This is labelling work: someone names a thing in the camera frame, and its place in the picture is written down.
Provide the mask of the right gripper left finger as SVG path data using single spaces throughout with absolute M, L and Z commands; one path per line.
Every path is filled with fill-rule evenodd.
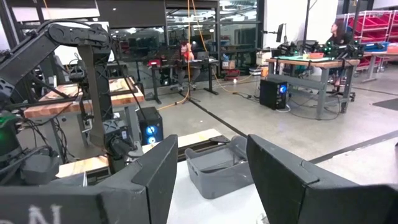
M 166 224 L 177 157 L 172 134 L 96 185 L 0 187 L 0 224 Z

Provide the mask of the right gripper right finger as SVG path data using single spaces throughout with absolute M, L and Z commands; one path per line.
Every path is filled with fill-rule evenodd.
M 398 224 L 398 185 L 359 185 L 255 134 L 246 154 L 270 224 Z

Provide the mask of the black computer tower blue light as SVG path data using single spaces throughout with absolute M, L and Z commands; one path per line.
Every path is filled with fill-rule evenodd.
M 148 145 L 164 139 L 163 120 L 155 107 L 141 108 L 136 111 L 141 131 L 141 144 Z
M 287 99 L 287 82 L 271 78 L 260 82 L 259 103 L 272 110 L 284 110 Z

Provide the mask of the gray plastic bin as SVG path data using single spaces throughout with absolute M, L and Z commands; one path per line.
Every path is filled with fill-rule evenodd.
M 185 150 L 190 180 L 202 197 L 214 199 L 253 184 L 246 155 L 247 139 L 235 136 L 203 152 Z

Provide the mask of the neighbouring wooden station table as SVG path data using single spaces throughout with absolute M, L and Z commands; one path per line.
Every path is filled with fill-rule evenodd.
M 138 103 L 144 101 L 144 94 L 136 87 L 135 93 L 131 93 L 127 84 L 134 84 L 132 78 L 125 80 L 123 78 L 113 79 L 109 82 L 109 88 L 112 91 L 111 103 L 113 110 L 118 108 L 129 109 L 134 111 Z M 56 133 L 54 117 L 56 115 L 64 116 L 71 114 L 80 114 L 79 101 L 71 98 L 69 102 L 57 103 L 51 100 L 50 97 L 55 96 L 56 93 L 51 91 L 47 93 L 41 100 L 40 106 L 33 106 L 24 111 L 24 116 L 32 121 L 40 121 L 44 123 L 45 137 L 47 144 L 52 149 L 60 149 L 61 143 L 58 134 Z

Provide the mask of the dark floor mat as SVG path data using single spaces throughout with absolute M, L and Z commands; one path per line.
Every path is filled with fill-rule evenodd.
M 378 106 L 381 108 L 398 111 L 398 98 L 386 101 L 379 101 L 377 103 L 373 103 L 373 106 Z

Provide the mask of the black office desk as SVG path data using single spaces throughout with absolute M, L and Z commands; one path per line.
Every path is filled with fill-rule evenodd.
M 193 65 L 194 67 L 199 67 L 199 66 L 207 66 L 208 68 L 208 87 L 205 88 L 206 91 L 218 95 L 218 92 L 213 90 L 213 79 L 216 78 L 216 73 L 213 70 L 214 66 L 218 66 L 220 63 L 218 60 L 215 59 L 208 59 L 208 60 L 195 60 L 193 62 L 189 63 L 182 63 L 179 60 L 177 62 L 173 62 L 170 64 L 165 64 L 165 65 L 156 65 L 155 62 L 151 62 L 149 66 L 150 70 L 150 77 L 152 79 L 152 88 L 153 91 L 152 93 L 148 93 L 146 95 L 146 100 L 148 101 L 156 101 L 158 104 L 161 104 L 162 102 L 159 99 L 159 94 L 158 94 L 158 81 L 155 75 L 155 72 L 157 70 L 162 71 L 163 69 L 169 69 L 169 70 L 174 70 L 178 66 L 180 67 L 188 67 L 188 65 Z

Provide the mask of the wooden top metal workbench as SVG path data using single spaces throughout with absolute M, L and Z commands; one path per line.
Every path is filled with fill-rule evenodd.
M 322 120 L 323 112 L 326 106 L 338 104 L 340 106 L 340 113 L 346 113 L 349 102 L 351 101 L 351 84 L 353 73 L 356 66 L 359 64 L 358 59 L 348 59 L 348 60 L 304 60 L 297 57 L 279 57 L 266 59 L 269 64 L 268 78 L 280 80 L 287 82 L 293 86 L 305 87 L 312 90 L 317 90 L 317 94 L 313 94 L 314 100 L 317 101 L 317 112 L 316 120 Z M 321 72 L 321 78 L 319 81 L 293 77 L 292 75 L 277 75 L 275 70 L 278 65 L 302 65 L 307 68 L 319 68 Z M 328 78 L 331 68 L 342 68 L 345 71 L 346 81 L 343 86 L 343 96 L 341 98 L 331 98 L 327 96 Z

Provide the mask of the person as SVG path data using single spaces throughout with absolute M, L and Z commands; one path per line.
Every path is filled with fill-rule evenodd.
M 192 45 L 187 42 L 184 41 L 181 44 L 181 59 L 183 62 L 192 62 L 193 60 L 195 60 L 195 56 L 192 52 Z M 187 67 L 183 68 L 181 66 L 177 66 L 176 69 L 176 74 L 177 74 L 177 90 L 178 91 L 183 91 L 184 87 L 183 87 L 183 81 L 185 78 L 185 75 L 187 73 Z M 189 74 L 189 85 L 195 89 L 197 87 L 196 85 L 196 80 L 197 78 L 200 76 L 200 67 L 196 67 L 196 66 L 190 66 L 190 74 Z
M 326 46 L 331 47 L 333 50 L 337 50 L 335 54 L 337 59 L 344 58 L 343 48 L 340 46 L 346 46 L 351 40 L 351 34 L 346 32 L 343 21 L 335 21 L 331 26 L 331 37 L 326 41 Z M 342 69 L 331 68 L 329 76 L 331 82 L 335 88 L 340 86 Z

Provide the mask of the rack of red bins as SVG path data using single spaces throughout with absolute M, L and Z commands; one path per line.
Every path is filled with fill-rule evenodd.
M 336 17 L 345 29 L 354 34 L 355 42 L 363 45 L 364 56 L 360 69 L 368 68 L 372 62 L 380 65 L 394 60 L 395 56 L 373 56 L 373 53 L 398 53 L 398 10 L 362 11 L 357 17 L 353 13 Z

